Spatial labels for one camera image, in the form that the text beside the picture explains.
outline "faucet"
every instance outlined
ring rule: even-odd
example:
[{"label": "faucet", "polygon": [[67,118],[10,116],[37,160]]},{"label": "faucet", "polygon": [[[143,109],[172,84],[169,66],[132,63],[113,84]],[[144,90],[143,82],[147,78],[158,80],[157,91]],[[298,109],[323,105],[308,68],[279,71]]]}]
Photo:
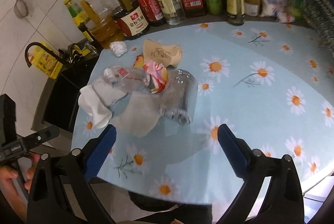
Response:
[{"label": "faucet", "polygon": [[37,45],[38,47],[41,47],[44,51],[46,51],[48,54],[52,55],[56,60],[58,60],[60,63],[62,63],[63,65],[67,65],[67,61],[63,58],[61,58],[60,56],[56,55],[54,52],[52,52],[51,50],[49,50],[48,48],[46,48],[43,44],[39,43],[39,42],[32,42],[29,43],[27,48],[24,51],[24,59],[27,62],[28,67],[31,67],[31,62],[29,61],[28,58],[28,51],[29,48],[31,46]]}]

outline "screw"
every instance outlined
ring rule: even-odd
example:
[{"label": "screw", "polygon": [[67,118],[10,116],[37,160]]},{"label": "screw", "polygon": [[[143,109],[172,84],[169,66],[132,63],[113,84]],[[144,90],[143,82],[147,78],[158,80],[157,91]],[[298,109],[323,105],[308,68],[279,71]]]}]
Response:
[{"label": "screw", "polygon": [[49,155],[48,154],[42,154],[41,159],[46,160],[48,159]]},{"label": "screw", "polygon": [[254,149],[253,150],[253,154],[257,157],[261,156],[262,155],[262,152],[259,150],[259,149]]},{"label": "screw", "polygon": [[285,159],[286,161],[288,161],[288,162],[290,162],[290,161],[292,160],[291,156],[288,155],[288,154],[286,154],[286,155],[284,156],[284,159]]},{"label": "screw", "polygon": [[72,151],[72,155],[73,155],[73,156],[78,156],[80,153],[81,153],[81,150],[80,150],[79,148],[75,148],[75,149]]}]

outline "blue gripper pad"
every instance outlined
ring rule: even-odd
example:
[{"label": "blue gripper pad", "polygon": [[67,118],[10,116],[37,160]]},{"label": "blue gripper pad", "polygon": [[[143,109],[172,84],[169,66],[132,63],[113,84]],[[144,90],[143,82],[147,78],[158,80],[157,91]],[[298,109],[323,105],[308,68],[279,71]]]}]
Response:
[{"label": "blue gripper pad", "polygon": [[86,160],[86,170],[84,171],[84,177],[88,181],[91,178],[96,177],[100,171],[104,161],[106,160],[109,151],[113,147],[116,141],[116,128],[109,124],[103,130],[98,137],[99,142]]},{"label": "blue gripper pad", "polygon": [[218,128],[218,142],[223,149],[235,175],[238,178],[248,177],[251,149],[243,139],[236,138],[226,124]]}]

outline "black sink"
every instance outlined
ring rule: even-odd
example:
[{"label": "black sink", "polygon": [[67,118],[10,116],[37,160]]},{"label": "black sink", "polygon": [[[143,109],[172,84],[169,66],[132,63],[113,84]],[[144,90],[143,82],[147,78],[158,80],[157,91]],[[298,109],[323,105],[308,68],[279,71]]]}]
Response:
[{"label": "black sink", "polygon": [[61,72],[49,97],[44,121],[73,132],[80,89],[87,85],[98,59],[91,58]]}]

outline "blue floral tablecloth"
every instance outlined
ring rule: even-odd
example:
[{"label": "blue floral tablecloth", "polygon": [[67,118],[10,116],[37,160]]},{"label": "blue floral tablecloth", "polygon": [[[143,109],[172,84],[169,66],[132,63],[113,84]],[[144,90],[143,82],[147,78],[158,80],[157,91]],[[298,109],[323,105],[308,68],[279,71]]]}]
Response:
[{"label": "blue floral tablecloth", "polygon": [[[313,30],[268,22],[172,28],[129,41],[128,53],[120,58],[104,50],[89,84],[107,67],[132,66],[145,39],[182,47],[178,68],[199,81],[194,121],[180,126],[160,118],[142,138],[118,130],[101,179],[160,199],[229,204],[243,181],[218,144],[222,123],[267,156],[290,154],[302,182],[331,165],[334,63]],[[129,97],[111,107],[114,117]],[[79,109],[72,148],[82,148],[102,130]]]}]

